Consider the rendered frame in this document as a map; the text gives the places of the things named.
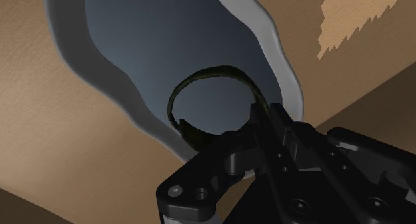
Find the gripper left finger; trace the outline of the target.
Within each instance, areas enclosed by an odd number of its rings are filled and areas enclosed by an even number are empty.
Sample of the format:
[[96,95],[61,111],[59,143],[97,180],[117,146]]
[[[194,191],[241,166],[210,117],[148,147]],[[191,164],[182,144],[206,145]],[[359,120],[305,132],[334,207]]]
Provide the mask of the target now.
[[218,222],[218,201],[248,171],[254,171],[255,181],[226,221],[293,220],[288,179],[297,167],[285,148],[292,122],[280,103],[267,111],[253,104],[247,125],[212,140],[158,186],[160,220]]

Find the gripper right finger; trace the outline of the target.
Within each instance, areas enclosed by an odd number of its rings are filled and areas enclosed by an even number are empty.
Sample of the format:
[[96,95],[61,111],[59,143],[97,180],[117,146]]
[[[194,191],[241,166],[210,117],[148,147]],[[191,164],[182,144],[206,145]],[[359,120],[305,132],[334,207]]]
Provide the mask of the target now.
[[318,165],[354,214],[416,213],[406,199],[416,191],[416,154],[342,127],[322,134],[292,120],[279,103],[269,115],[283,144],[296,145],[305,162]]

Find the grey wavy-edged bowl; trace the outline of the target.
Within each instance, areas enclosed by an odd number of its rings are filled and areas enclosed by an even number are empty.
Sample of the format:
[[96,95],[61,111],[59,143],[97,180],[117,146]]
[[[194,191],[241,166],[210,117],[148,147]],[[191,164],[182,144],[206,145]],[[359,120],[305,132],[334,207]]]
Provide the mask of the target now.
[[197,70],[238,67],[269,102],[303,119],[301,85],[258,0],[42,1],[68,68],[182,161],[195,151],[170,126],[167,101]]

